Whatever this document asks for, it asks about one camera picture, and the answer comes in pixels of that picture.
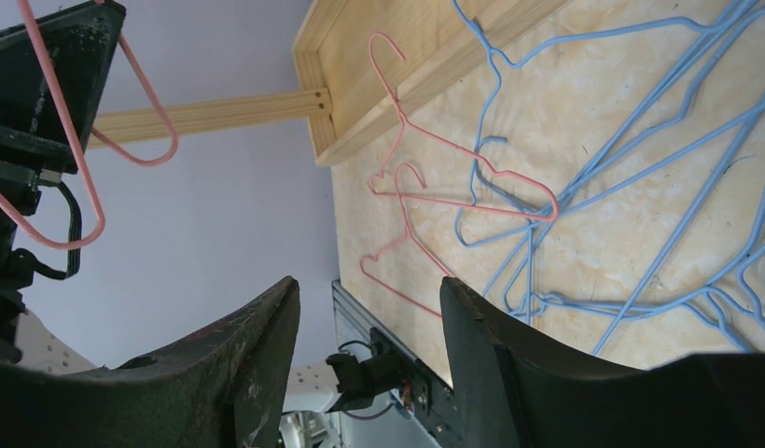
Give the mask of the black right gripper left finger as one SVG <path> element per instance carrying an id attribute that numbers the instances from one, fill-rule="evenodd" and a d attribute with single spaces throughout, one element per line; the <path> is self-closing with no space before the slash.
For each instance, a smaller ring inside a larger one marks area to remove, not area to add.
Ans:
<path id="1" fill-rule="evenodd" d="M 0 362 L 0 447 L 273 447 L 299 317 L 299 283 L 284 277 L 115 369 Z"/>

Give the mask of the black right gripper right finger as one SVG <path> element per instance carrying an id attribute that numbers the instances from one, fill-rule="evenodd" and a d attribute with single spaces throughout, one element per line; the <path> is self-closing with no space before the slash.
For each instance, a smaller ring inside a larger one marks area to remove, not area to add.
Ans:
<path id="1" fill-rule="evenodd" d="M 460 279 L 439 298 L 468 447 L 765 447 L 765 354 L 641 371 L 552 339 Z"/>

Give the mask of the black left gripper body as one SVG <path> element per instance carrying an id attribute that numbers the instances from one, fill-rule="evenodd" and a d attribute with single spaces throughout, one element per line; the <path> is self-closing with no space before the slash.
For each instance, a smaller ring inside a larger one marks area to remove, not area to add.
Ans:
<path id="1" fill-rule="evenodd" d="M 37 19 L 54 75 L 78 143 L 85 147 L 97 116 L 126 9 L 116 1 L 87 1 Z M 55 107 L 32 39 L 24 24 L 0 30 L 0 200 L 30 217 L 42 190 L 58 190 L 69 209 L 69 242 L 82 236 L 82 213 L 62 175 L 78 172 L 75 155 Z M 18 362 L 19 316 L 26 307 L 21 290 L 35 274 L 54 280 L 75 275 L 80 251 L 67 253 L 56 270 L 32 252 L 15 248 L 19 224 L 0 207 L 0 361 Z"/>

